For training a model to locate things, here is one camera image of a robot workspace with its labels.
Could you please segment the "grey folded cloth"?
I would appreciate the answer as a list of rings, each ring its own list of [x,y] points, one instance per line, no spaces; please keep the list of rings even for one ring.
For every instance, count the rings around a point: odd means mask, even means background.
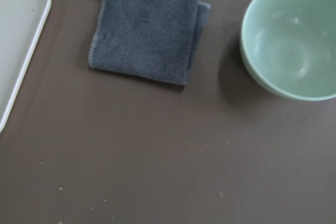
[[[101,0],[89,66],[183,86],[207,21],[201,0]]]

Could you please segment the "cream bunny serving tray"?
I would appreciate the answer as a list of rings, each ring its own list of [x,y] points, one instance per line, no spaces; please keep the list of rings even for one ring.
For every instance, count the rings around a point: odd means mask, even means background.
[[[1,129],[4,129],[52,0],[1,0]]]

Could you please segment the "mint green bowl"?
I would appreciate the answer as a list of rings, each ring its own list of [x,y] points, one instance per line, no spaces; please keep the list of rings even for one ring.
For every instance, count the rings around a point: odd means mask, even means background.
[[[240,52],[267,91],[301,101],[335,97],[335,0],[252,0]]]

